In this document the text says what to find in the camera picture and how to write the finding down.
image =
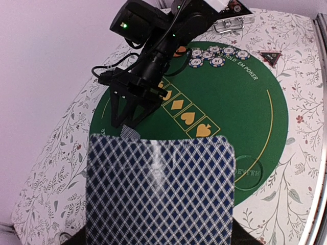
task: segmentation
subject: floral tablecloth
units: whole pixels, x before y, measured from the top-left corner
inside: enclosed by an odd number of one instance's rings
[[[282,51],[276,68],[266,64],[287,100],[288,140],[270,178],[238,205],[234,214],[262,244],[298,244],[309,217],[321,162],[324,117],[318,47],[309,18],[252,11],[255,23],[243,31],[217,35],[209,30],[195,40],[230,44],[248,50],[262,61],[258,51]],[[104,64],[114,63],[130,51],[123,43]],[[85,224],[88,132],[106,89],[94,77],[85,84],[33,166],[12,213],[24,245],[54,244],[61,232],[73,235]]]

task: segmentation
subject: metal frame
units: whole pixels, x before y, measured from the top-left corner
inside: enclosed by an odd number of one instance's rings
[[[307,219],[303,235],[299,244],[320,245],[327,244],[327,16],[318,14],[316,20],[313,21],[316,40],[319,48],[319,56],[321,63],[321,73],[323,80],[323,99],[324,99],[324,120],[322,156],[319,169],[316,190],[311,206],[311,210]]]

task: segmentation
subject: blue poker chip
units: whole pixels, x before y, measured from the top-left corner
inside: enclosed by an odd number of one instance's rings
[[[236,52],[235,57],[240,60],[248,60],[251,58],[251,55],[248,51],[241,50]]]
[[[222,50],[222,54],[226,56],[233,56],[236,53],[235,48],[233,47],[225,47]]]
[[[191,59],[189,61],[189,66],[192,68],[199,68],[203,66],[203,60],[200,58]]]
[[[201,58],[203,54],[203,50],[199,48],[192,49],[192,58]]]
[[[209,53],[212,53],[214,55],[217,55],[217,54],[219,54],[221,52],[221,48],[218,47],[218,46],[210,46],[210,47],[208,47],[207,51]]]
[[[215,57],[214,54],[212,54],[212,53],[210,53],[210,52],[208,52],[208,51],[205,51],[205,52],[203,52],[201,58],[202,58],[203,60],[211,60],[211,59],[213,59],[214,57]]]
[[[212,60],[210,60],[210,65],[212,67],[222,67],[225,65],[225,59],[222,57],[215,57]]]

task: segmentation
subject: blue diamond pattern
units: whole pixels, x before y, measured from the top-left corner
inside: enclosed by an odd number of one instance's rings
[[[93,135],[87,243],[230,244],[234,173],[235,154],[222,136],[149,141]]]

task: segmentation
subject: table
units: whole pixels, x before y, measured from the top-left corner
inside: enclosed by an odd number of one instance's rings
[[[298,244],[314,219],[324,164],[318,46],[309,18],[253,12],[255,23],[243,31],[221,36],[210,30],[191,44],[203,50],[233,46],[248,51],[250,59],[225,57],[223,67],[206,62],[163,79],[161,86],[171,96],[137,130],[142,138],[156,139],[226,135],[238,156],[235,218],[263,243]],[[123,43],[104,64],[130,51]],[[258,51],[282,51],[276,68]],[[172,71],[179,59],[173,60]],[[48,244],[59,232],[75,234],[85,223],[89,128],[118,134],[109,125],[106,89],[95,78],[83,87],[34,165],[12,215],[23,244]],[[93,115],[97,120],[92,122]]]

